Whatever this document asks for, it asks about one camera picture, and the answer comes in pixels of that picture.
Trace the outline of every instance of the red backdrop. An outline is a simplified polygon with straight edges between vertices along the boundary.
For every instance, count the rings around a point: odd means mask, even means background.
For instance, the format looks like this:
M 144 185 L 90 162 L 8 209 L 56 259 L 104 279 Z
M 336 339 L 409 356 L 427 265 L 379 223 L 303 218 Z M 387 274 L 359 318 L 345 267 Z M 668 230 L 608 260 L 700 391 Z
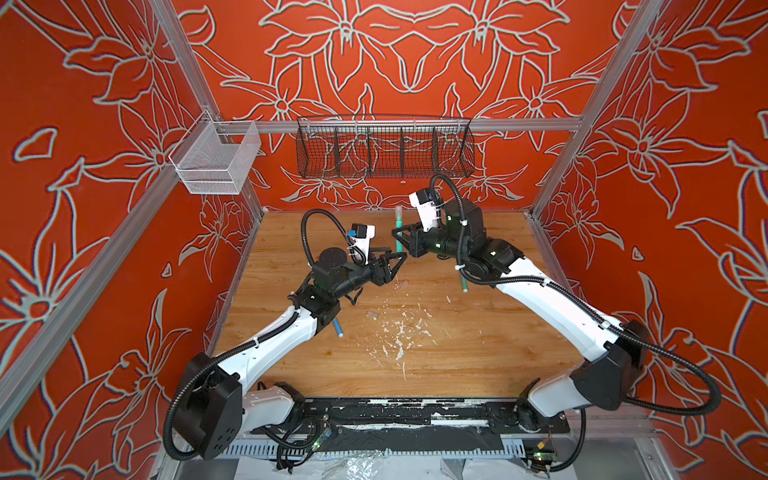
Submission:
M 0 373 L 200 113 L 145 0 L 0 7 Z M 177 186 L 0 439 L 0 478 L 145 478 L 253 219 Z
M 768 475 L 767 25 L 765 2 L 668 2 L 543 222 L 579 293 L 720 382 L 713 415 L 653 414 L 684 478 Z M 654 359 L 638 391 L 705 390 Z
M 637 2 L 174 0 L 228 119 L 397 113 L 578 116 Z M 565 132 L 476 135 L 459 184 L 486 208 L 531 205 Z M 423 180 L 303 180 L 288 134 L 263 136 L 251 180 L 262 204 L 393 208 Z

